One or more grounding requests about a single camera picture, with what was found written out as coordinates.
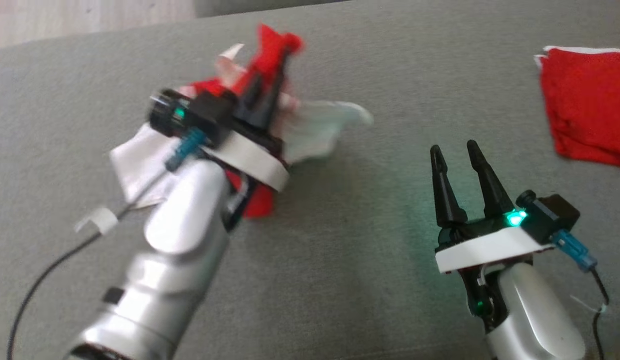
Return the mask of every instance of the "black cable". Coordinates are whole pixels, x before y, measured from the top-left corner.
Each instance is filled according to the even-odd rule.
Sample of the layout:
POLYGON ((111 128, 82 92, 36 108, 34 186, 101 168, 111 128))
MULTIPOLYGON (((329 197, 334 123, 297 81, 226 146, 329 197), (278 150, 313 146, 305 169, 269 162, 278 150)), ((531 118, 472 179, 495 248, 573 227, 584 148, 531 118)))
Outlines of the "black cable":
MULTIPOLYGON (((610 304, 610 296, 607 294, 607 290, 603 285, 603 281, 601 281, 601 277, 598 275, 598 271, 596 268, 592 268, 592 276, 596 281, 596 285, 598 285, 598 289, 601 290, 601 294, 603 295, 603 303, 605 306, 610 304)), ((600 360, 605 360, 605 354, 603 353, 603 346, 601 345, 601 339, 598 337, 598 319, 601 317, 602 311, 604 309, 601 307, 599 311, 594 315, 594 319, 592 319, 592 331, 594 333, 594 340, 596 342, 596 349, 598 350, 598 358, 600 360)))
MULTIPOLYGON (((125 217, 125 215, 127 215, 130 212, 130 210, 132 210, 134 205, 136 205, 136 203, 145 194, 147 194, 147 192, 150 191, 150 189, 152 189, 154 187, 154 185, 156 185, 156 183, 158 183, 159 180, 161 180, 161 178, 163 178, 163 176, 165 176, 165 174, 167 174, 167 173, 168 173, 168 171, 164 170, 159 175, 157 175, 155 178, 153 178, 150 182, 148 182, 148 184, 143 188, 143 190, 139 194, 137 194, 137 196, 132 200, 132 202, 128 203, 128 205, 126 205, 118 214, 116 214, 116 219, 121 221, 125 217)), ((38 276, 38 278, 36 278, 36 281, 34 282, 34 285, 32 285, 32 287, 30 287, 30 289, 28 290, 26 296, 24 297, 23 301, 21 302, 21 305, 19 306, 19 310, 17 310, 17 316, 15 316, 14 322, 12 323, 12 328, 10 330, 10 336, 8 337, 8 351, 7 351, 7 354, 6 354, 6 359, 7 360, 12 360, 12 356, 13 356, 13 352, 14 352, 14 341, 15 341, 15 338, 16 338, 16 335, 17 335, 17 328, 19 327, 19 323, 21 321, 21 317, 23 316, 23 313, 25 312, 26 307, 28 306, 29 302, 31 301, 32 296, 34 296, 34 293, 38 289, 39 285, 41 285, 43 280, 45 280, 45 278, 54 269, 56 269, 56 267, 61 265, 65 260, 68 260, 69 258, 71 258, 73 255, 76 255, 79 251, 87 248, 93 242, 95 242, 98 239, 100 239, 101 235, 102 234, 100 232, 96 232, 95 234, 91 235, 90 237, 88 237, 88 239, 84 240, 82 243, 80 243, 79 245, 75 246, 70 251, 64 253, 58 259, 54 260, 54 262, 52 262, 52 264, 48 265, 48 267, 45 268, 45 270, 43 270, 41 275, 38 276)))

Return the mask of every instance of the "red cloth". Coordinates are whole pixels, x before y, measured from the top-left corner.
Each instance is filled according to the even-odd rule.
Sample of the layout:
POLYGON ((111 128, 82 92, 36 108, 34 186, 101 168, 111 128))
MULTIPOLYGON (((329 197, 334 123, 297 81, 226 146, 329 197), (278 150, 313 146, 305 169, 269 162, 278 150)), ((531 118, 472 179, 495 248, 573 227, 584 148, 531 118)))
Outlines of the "red cloth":
MULTIPOLYGON (((284 48, 288 48, 291 55, 298 53, 303 48, 303 41, 295 34, 279 34, 270 27, 263 24, 259 27, 259 53, 252 58, 247 71, 233 86, 232 92, 237 96, 243 92, 244 87, 250 82, 252 76, 257 71, 261 73, 264 90, 269 88, 276 75, 276 69, 280 64, 281 54, 284 48)), ((220 95, 224 88, 218 78, 193 82, 191 84, 197 94, 202 91, 209 91, 212 94, 220 95)), ((226 171, 232 185, 238 189, 241 186, 241 178, 230 171, 226 171)), ((264 217, 271 214, 273 210, 273 191, 270 187, 259 184, 243 213, 246 217, 264 217)))
POLYGON ((556 151, 620 167, 620 52, 581 54, 553 48, 541 63, 556 151))

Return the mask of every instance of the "gray fabric surface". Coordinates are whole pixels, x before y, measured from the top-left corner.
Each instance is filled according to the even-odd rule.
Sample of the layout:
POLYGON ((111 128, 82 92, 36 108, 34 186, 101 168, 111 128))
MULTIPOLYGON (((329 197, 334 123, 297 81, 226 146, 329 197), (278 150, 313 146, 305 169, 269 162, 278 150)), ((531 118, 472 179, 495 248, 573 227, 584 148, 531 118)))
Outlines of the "gray fabric surface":
POLYGON ((343 2, 343 0, 192 0, 196 16, 205 18, 255 12, 262 10, 301 7, 303 5, 343 2))
MULTIPOLYGON (((436 271, 428 150, 439 144, 470 216, 483 209, 465 150, 476 139, 515 197, 560 192, 612 297, 605 348, 620 351, 620 168, 554 153, 532 55, 548 44, 620 47, 620 2, 358 0, 206 18, 0 50, 0 358, 18 302, 72 226, 122 192, 107 153, 144 121, 148 95, 213 73, 259 22, 297 32, 305 99, 344 100, 376 123, 294 167, 276 212, 232 237, 177 358, 476 359, 482 326, 457 275, 436 271)), ((55 359, 95 316, 141 246, 147 211, 70 260, 22 322, 17 359, 55 359)), ((594 281, 558 251, 536 258, 593 348, 594 281)))

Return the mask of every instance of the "blue cable connector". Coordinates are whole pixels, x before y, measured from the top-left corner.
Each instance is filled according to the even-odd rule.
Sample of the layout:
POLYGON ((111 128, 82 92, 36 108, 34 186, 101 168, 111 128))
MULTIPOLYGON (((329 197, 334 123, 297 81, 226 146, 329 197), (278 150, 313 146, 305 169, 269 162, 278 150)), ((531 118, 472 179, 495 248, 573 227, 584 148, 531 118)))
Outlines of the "blue cable connector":
POLYGON ((598 261, 589 255, 589 249, 567 230, 559 230, 552 236, 552 243, 569 255, 583 272, 593 269, 598 261))
POLYGON ((174 155, 165 162, 165 168, 174 173, 185 161, 186 157, 195 152, 199 146, 205 142, 205 134, 193 127, 186 136, 181 139, 181 143, 174 151, 174 155))

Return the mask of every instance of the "wooden floor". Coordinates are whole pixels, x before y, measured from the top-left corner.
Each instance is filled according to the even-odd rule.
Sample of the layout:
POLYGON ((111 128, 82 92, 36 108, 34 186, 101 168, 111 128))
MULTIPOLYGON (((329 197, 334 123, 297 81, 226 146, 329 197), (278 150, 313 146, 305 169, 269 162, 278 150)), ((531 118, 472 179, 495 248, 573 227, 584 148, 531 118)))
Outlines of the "wooden floor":
POLYGON ((0 48, 195 18, 192 0, 0 0, 0 48))

